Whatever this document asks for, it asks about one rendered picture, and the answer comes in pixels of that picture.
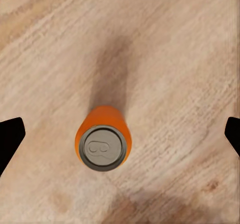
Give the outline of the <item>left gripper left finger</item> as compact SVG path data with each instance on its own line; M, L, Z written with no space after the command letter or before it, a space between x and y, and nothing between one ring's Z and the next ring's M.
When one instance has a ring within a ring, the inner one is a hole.
M26 135L21 117L0 122L0 176Z

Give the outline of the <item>can of soda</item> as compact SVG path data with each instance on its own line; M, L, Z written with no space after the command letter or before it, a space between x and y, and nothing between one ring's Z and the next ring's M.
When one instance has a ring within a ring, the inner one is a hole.
M100 105L90 111L74 140L78 158L96 172L120 167L129 157L132 137L121 111Z

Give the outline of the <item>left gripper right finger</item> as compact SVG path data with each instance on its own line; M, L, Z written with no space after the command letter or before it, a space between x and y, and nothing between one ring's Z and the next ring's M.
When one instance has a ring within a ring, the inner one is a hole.
M229 117L224 134L240 156L240 118Z

